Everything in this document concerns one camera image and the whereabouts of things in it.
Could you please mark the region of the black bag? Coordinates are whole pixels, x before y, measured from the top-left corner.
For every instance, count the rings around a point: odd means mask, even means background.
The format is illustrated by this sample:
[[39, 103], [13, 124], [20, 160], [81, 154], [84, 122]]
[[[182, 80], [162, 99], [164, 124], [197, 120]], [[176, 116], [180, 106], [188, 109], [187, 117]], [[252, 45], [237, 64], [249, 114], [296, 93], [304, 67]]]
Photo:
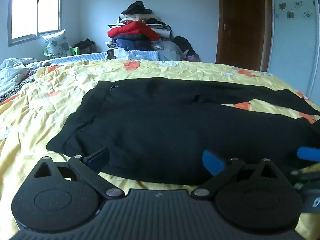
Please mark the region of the black bag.
[[79, 54], [91, 54], [97, 52], [97, 45], [95, 42], [89, 40], [88, 38], [78, 42], [73, 46], [74, 48], [79, 48]]

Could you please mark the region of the floral pillow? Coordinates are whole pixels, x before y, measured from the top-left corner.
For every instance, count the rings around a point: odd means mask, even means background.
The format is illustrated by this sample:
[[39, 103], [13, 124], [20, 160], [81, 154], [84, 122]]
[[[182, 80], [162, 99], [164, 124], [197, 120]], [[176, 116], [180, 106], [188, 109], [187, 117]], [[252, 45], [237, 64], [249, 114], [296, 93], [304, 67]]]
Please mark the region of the floral pillow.
[[43, 36], [42, 38], [44, 40], [48, 52], [52, 54], [54, 53], [53, 50], [57, 49], [58, 47], [67, 47], [67, 49], [71, 47], [68, 43], [65, 29], [58, 33]]

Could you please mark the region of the yellow carrot print quilt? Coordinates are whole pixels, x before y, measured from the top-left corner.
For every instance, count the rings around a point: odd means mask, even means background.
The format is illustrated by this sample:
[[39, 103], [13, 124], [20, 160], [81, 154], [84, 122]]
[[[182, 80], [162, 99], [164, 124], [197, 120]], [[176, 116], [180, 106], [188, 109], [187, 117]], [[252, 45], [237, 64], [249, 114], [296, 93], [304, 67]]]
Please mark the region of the yellow carrot print quilt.
[[100, 80], [146, 77], [220, 81], [290, 89], [283, 80], [265, 72], [224, 64], [188, 61], [100, 60], [54, 64], [39, 68], [35, 81], [1, 104], [1, 239], [10, 239], [18, 226], [11, 202], [21, 184], [43, 156], [64, 161], [46, 145], [60, 132], [82, 97]]

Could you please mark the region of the pile of clothes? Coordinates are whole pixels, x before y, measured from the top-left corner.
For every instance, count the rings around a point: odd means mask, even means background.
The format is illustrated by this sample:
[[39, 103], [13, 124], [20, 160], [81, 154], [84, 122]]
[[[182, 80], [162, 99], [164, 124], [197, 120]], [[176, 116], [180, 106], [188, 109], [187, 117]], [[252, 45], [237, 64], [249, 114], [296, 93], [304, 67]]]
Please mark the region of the pile of clothes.
[[122, 11], [117, 23], [109, 24], [107, 36], [111, 39], [108, 59], [145, 59], [150, 61], [199, 62], [200, 57], [190, 42], [173, 36], [171, 26], [136, 1]]

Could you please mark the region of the blue white crumpled blanket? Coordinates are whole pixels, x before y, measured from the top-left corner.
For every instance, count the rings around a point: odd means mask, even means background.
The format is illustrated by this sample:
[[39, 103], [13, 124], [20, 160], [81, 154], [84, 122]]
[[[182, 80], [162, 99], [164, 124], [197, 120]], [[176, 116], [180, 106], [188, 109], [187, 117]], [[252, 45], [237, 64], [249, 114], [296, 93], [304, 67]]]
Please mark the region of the blue white crumpled blanket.
[[8, 58], [1, 63], [1, 103], [18, 93], [22, 87], [35, 81], [41, 67], [51, 66], [47, 61], [37, 62], [32, 58]]

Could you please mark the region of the blue mattress edge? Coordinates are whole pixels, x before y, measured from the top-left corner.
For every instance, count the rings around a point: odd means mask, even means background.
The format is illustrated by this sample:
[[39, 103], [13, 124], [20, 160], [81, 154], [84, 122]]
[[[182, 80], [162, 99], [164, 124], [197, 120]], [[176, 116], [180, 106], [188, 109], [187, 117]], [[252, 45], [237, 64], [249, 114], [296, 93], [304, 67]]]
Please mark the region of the blue mattress edge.
[[[142, 51], [142, 50], [129, 50], [128, 59], [144, 59], [149, 61], [165, 61], [166, 57], [161, 55], [157, 51]], [[57, 59], [48, 60], [51, 64], [61, 64], [61, 63], [73, 63], [80, 60], [85, 61], [100, 61], [106, 59], [106, 52], [103, 53], [91, 53], [91, 54], [81, 54], [68, 57], [61, 57]]]

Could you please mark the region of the brown wooden door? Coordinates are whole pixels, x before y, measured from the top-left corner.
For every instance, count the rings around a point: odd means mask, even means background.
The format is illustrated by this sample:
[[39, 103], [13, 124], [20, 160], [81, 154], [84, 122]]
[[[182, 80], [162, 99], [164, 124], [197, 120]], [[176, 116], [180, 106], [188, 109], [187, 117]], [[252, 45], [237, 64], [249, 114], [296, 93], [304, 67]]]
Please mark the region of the brown wooden door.
[[267, 71], [272, 12], [272, 0], [219, 0], [216, 62]]

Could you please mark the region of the window with grey frame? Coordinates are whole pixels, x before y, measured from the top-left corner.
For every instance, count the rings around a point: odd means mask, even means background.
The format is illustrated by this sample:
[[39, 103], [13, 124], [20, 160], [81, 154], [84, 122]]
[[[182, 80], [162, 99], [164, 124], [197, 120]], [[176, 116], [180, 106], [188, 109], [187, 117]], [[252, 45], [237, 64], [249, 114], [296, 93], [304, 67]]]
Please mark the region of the window with grey frame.
[[61, 0], [9, 0], [8, 45], [61, 30]]

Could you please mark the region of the green plastic chair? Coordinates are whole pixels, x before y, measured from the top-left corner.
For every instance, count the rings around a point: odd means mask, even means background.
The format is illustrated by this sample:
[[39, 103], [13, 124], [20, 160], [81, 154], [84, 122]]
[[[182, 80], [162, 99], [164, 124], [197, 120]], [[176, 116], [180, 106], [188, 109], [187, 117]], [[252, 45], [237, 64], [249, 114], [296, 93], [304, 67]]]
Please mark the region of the green plastic chair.
[[48, 59], [58, 59], [61, 57], [68, 57], [68, 56], [76, 56], [80, 54], [80, 50], [78, 47], [58, 47], [57, 49], [53, 50], [53, 54], [49, 53], [47, 48], [45, 47], [43, 50], [43, 54]]

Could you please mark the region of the black pants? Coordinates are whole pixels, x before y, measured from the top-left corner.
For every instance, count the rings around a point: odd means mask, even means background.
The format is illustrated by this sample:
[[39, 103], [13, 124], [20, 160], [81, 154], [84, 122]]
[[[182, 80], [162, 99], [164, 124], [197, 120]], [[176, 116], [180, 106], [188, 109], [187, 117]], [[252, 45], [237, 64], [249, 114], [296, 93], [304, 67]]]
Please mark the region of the black pants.
[[319, 147], [319, 122], [235, 107], [258, 99], [319, 115], [291, 91], [166, 78], [99, 81], [51, 139], [47, 150], [69, 157], [103, 155], [106, 174], [152, 183], [201, 185], [210, 179], [205, 150], [246, 163], [295, 161]]

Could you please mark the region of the white wardrobe with flowers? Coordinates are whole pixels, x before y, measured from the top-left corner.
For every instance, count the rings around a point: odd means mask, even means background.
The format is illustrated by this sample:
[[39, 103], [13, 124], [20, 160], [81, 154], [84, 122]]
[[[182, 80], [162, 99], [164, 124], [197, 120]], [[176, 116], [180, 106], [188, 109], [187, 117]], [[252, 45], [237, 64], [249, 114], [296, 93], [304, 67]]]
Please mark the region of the white wardrobe with flowers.
[[273, 0], [268, 71], [319, 104], [319, 0]]

